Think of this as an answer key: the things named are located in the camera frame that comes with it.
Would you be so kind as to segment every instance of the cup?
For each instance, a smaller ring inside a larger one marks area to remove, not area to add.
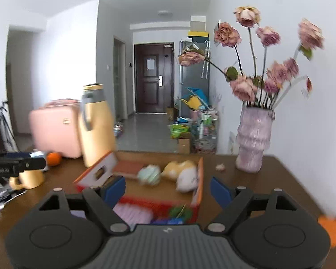
[[[33,189],[44,182],[42,170],[27,170],[19,173],[19,177],[10,177],[9,184],[14,190]]]

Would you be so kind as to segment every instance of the thermos handle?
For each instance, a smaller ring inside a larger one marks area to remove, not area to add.
[[[10,177],[9,185],[13,190],[21,190],[24,188],[23,184],[19,184],[19,177]]]
[[[87,94],[83,94],[82,100],[81,100],[82,119],[88,131],[92,130],[92,125],[91,125],[91,118],[88,119],[86,116],[85,104],[89,103],[90,98],[92,98],[92,94],[87,93]]]

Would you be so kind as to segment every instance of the pink glass vase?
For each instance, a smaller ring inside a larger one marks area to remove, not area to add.
[[[235,162],[239,170],[248,173],[259,172],[264,150],[270,147],[272,124],[272,110],[242,106],[240,125],[237,129],[237,142],[240,147]]]

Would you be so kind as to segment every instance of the pink suitcase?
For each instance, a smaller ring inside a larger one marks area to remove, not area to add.
[[[35,147],[41,151],[58,152],[63,157],[81,157],[78,133],[78,100],[59,99],[30,112],[29,121]]]

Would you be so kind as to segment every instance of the white logo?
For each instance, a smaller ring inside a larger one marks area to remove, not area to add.
[[[165,233],[170,233],[171,231],[173,231],[173,229],[171,227],[167,227],[163,230]]]

